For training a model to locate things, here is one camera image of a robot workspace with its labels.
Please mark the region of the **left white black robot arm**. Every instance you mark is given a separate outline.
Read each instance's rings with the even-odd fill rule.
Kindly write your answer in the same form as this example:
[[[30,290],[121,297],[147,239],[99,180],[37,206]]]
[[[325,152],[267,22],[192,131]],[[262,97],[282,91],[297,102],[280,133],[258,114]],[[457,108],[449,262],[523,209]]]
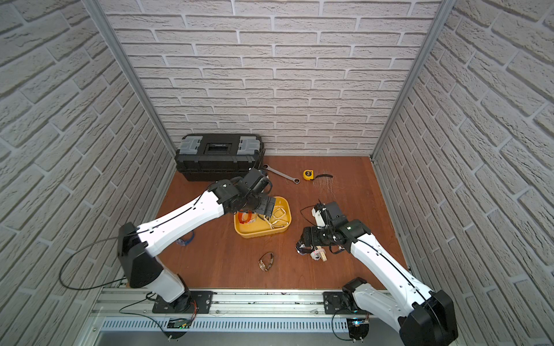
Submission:
[[[268,195],[267,187],[272,187],[267,174],[251,169],[245,177],[210,184],[199,197],[158,219],[121,226],[117,255],[130,287],[149,289],[170,311],[187,311],[192,305],[188,287],[158,255],[199,226],[226,214],[251,211],[271,217],[276,199]]]

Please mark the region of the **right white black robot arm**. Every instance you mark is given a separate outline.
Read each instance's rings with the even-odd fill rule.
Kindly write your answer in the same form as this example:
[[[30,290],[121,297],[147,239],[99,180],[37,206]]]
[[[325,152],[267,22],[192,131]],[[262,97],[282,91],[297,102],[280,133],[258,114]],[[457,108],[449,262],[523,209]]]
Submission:
[[[312,208],[313,225],[304,228],[296,248],[300,255],[322,258],[325,248],[337,247],[364,264],[385,286],[386,294],[363,278],[325,294],[325,312],[372,315],[398,332],[404,345],[451,345],[459,336],[454,302],[410,274],[379,243],[368,226],[350,221],[335,202]]]

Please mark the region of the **yellow plastic storage box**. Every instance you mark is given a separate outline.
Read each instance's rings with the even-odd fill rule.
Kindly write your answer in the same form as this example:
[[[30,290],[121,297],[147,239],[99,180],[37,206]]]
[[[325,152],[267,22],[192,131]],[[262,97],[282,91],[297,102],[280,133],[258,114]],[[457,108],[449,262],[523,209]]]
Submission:
[[[287,215],[283,217],[282,219],[287,220],[289,222],[289,225],[287,227],[283,227],[280,229],[271,229],[271,227],[267,223],[267,219],[274,219],[271,215],[271,217],[265,217],[264,215],[258,215],[255,222],[250,224],[240,224],[237,217],[238,213],[235,213],[234,215],[234,227],[235,231],[243,238],[245,239],[251,239],[261,236],[271,236],[274,234],[279,234],[285,232],[292,221],[292,215],[291,210],[289,207],[288,201],[283,197],[276,197],[276,204],[274,208],[282,207],[286,210]]]

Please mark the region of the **black strap watch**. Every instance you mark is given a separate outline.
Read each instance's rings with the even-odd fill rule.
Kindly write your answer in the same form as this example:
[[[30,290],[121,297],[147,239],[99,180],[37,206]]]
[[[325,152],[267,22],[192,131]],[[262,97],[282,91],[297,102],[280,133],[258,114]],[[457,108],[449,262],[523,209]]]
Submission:
[[[303,242],[297,242],[295,247],[300,255],[309,255],[313,252],[313,248],[305,245]]]

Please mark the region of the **cream pink strap watch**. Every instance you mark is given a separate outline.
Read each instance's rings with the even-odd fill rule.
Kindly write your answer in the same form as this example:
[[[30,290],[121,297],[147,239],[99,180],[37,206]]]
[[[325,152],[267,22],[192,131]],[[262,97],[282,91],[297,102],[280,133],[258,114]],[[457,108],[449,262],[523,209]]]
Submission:
[[[327,261],[325,250],[320,246],[314,248],[314,250],[310,253],[310,257],[315,261]]]

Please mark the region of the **beige strap watch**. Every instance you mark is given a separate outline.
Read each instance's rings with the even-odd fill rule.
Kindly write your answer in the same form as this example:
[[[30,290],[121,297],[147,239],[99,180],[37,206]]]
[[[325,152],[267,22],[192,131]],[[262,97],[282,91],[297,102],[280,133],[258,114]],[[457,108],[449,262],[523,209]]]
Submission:
[[[273,214],[272,214],[272,217],[274,219],[282,219],[283,217],[285,217],[287,215],[287,212],[284,208],[282,207],[278,207],[278,208],[275,208],[273,210]]]

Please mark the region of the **red orange glasses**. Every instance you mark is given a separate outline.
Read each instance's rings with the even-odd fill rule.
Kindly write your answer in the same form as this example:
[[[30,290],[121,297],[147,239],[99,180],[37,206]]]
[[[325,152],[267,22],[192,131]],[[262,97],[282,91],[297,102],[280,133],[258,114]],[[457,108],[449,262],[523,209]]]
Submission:
[[[250,224],[256,221],[257,214],[252,211],[240,211],[237,217],[240,224]]]

